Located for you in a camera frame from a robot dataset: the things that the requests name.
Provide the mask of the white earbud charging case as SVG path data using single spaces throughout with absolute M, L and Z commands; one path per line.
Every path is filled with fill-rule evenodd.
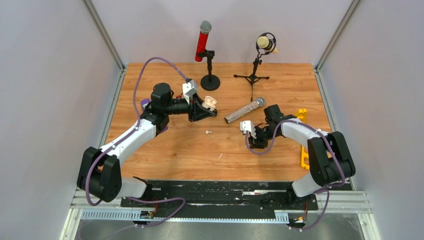
M 203 100 L 202 106 L 210 111 L 216 109 L 217 100 L 211 96 L 206 96 Z

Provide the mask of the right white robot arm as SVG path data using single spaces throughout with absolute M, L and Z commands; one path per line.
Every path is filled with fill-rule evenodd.
M 255 155 L 269 152 L 276 137 L 296 141 L 308 152 L 309 172 L 291 184 L 285 195 L 286 204 L 298 209 L 306 196 L 317 194 L 329 187 L 342 186 L 356 174 L 356 167 L 344 135 L 339 131 L 326 132 L 302 122 L 295 115 L 284 115 L 278 105 L 264 109 L 265 125 L 250 120 L 240 122 L 248 150 Z

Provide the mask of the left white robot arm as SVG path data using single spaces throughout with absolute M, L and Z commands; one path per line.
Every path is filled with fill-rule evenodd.
M 181 97 L 173 95 L 169 84 L 156 84 L 142 114 L 127 131 L 100 148 L 90 146 L 84 151 L 76 185 L 87 197 L 94 196 L 107 203 L 115 198 L 133 197 L 142 207 L 152 203 L 153 193 L 144 180 L 122 176 L 125 161 L 166 130 L 170 115 L 186 114 L 190 122 L 196 122 L 216 117 L 218 113 L 217 100 L 211 96 L 199 97 L 198 85 L 193 80 L 182 84 Z

